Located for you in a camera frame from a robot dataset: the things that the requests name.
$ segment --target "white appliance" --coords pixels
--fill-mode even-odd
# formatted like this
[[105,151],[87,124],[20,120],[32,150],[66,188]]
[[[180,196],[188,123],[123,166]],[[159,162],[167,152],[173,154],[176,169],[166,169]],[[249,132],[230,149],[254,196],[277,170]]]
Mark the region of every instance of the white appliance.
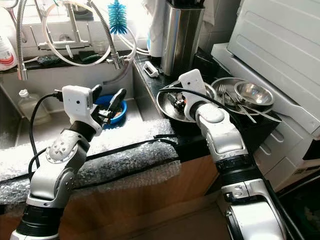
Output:
[[320,169],[320,0],[242,0],[229,43],[211,55],[266,87],[282,123],[254,153],[278,191]]

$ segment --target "clear plastic bottle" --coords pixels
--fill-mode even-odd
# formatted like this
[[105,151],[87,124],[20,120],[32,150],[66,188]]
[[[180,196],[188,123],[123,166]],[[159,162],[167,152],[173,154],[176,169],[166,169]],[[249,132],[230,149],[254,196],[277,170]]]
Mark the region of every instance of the clear plastic bottle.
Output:
[[[27,89],[23,89],[19,92],[21,100],[18,103],[20,110],[30,121],[32,113],[35,109],[37,102],[39,101],[39,96],[37,94],[29,94]],[[47,123],[51,120],[51,116],[48,113],[45,106],[41,103],[34,118],[33,125],[40,125]]]

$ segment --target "plastic bottle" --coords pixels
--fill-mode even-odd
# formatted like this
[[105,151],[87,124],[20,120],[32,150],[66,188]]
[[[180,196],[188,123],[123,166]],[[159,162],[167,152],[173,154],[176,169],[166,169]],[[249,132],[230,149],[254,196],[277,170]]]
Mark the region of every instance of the plastic bottle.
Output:
[[17,65],[17,56],[9,39],[0,35],[0,71],[8,70]]
[[[29,94],[27,89],[21,90],[19,92],[19,96],[21,97],[21,100],[19,101],[18,106],[30,121],[34,108],[40,98],[37,94]],[[49,115],[45,106],[41,103],[38,110],[36,111],[33,125],[44,124],[49,122],[50,120],[51,116]]]

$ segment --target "black cable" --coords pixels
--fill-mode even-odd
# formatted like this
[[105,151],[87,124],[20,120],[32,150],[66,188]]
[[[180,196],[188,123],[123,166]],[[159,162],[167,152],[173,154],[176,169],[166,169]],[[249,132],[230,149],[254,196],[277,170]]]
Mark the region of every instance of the black cable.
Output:
[[134,149],[137,147],[140,147],[142,144],[147,144],[147,143],[154,143],[154,142],[162,142],[162,143],[166,143],[166,144],[170,144],[171,146],[176,146],[177,143],[175,143],[174,141],[168,140],[168,139],[151,139],[151,140],[145,140],[145,141],[140,141],[140,142],[136,142],[136,143],[132,143],[126,146],[122,146],[122,147],[118,147],[116,149],[113,150],[109,150],[109,151],[104,151],[104,152],[100,152],[94,155],[90,155],[86,157],[86,162],[93,160],[93,159],[98,159],[101,157],[105,157],[105,156],[109,156],[111,154],[116,154],[116,153],[121,153],[123,151],[129,150],[129,149]]
[[52,94],[48,94],[43,96],[42,98],[40,98],[40,100],[36,103],[33,112],[32,112],[32,116],[30,119],[30,125],[29,125],[29,138],[30,138],[30,143],[31,143],[31,147],[32,147],[32,151],[33,154],[35,156],[35,163],[36,163],[36,167],[39,168],[40,167],[40,163],[39,163],[39,158],[38,158],[38,153],[37,153],[37,148],[35,145],[35,140],[34,140],[34,121],[35,121],[35,117],[36,117],[36,113],[37,110],[40,106],[40,104],[42,103],[43,100],[45,100],[46,98],[50,98],[50,97],[56,97],[56,93],[52,93]]
[[242,129],[242,125],[240,124],[238,118],[236,117],[235,113],[230,111],[230,109],[228,109],[226,106],[222,105],[220,102],[212,99],[211,97],[204,95],[200,92],[197,91],[193,91],[193,90],[189,90],[189,89],[185,89],[182,87],[165,87],[165,88],[161,88],[159,90],[159,92],[165,92],[165,93],[180,93],[180,92],[186,92],[186,93],[190,93],[190,94],[194,94],[197,95],[199,97],[202,97],[204,99],[207,99],[208,101],[218,105],[220,108],[224,109],[233,119],[235,126],[241,130]]
[[34,161],[36,159],[38,159],[39,155],[43,154],[46,151],[47,148],[42,149],[40,152],[37,152],[30,160],[29,162],[29,166],[28,166],[28,176],[29,176],[29,180],[31,181],[31,178],[33,176],[33,172],[32,172],[32,165],[34,164]]
[[[294,221],[291,219],[291,217],[289,216],[289,214],[287,213],[286,209],[284,208],[284,206],[282,205],[282,203],[280,202],[278,196],[276,195],[275,191],[273,190],[270,182],[265,179],[263,177],[263,181],[264,184],[270,194],[271,199],[275,202],[276,204],[276,209],[279,211],[281,211],[280,215],[285,217],[285,219],[290,223],[291,227],[293,228],[293,230],[295,231],[296,235],[299,237],[300,240],[305,240],[304,236],[302,235],[302,233],[300,232],[300,230],[298,229],[298,227],[296,226],[296,224],[294,223]],[[296,240],[297,238],[293,236],[291,229],[289,229],[288,225],[285,223],[286,225],[286,230],[289,233],[290,237],[293,240]]]
[[153,136],[154,139],[176,138],[176,137],[177,137],[176,134],[157,134]]

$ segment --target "flexible faucet hose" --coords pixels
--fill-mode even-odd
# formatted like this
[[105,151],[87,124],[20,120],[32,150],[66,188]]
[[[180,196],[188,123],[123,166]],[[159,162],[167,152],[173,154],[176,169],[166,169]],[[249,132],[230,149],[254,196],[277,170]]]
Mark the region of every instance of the flexible faucet hose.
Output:
[[109,45],[110,45],[111,53],[116,54],[117,50],[115,48],[114,41],[112,40],[111,33],[109,30],[108,24],[105,21],[105,18],[103,17],[103,15],[101,14],[101,12],[99,11],[99,9],[97,8],[97,6],[95,5],[95,3],[92,0],[89,0],[88,2],[90,3],[91,7],[95,10],[98,17],[100,18],[100,21],[102,23],[103,29],[105,31],[106,37],[107,37]]
[[16,55],[18,61],[18,67],[23,68],[24,52],[22,47],[22,20],[24,18],[24,11],[27,0],[20,0],[18,12],[16,15]]

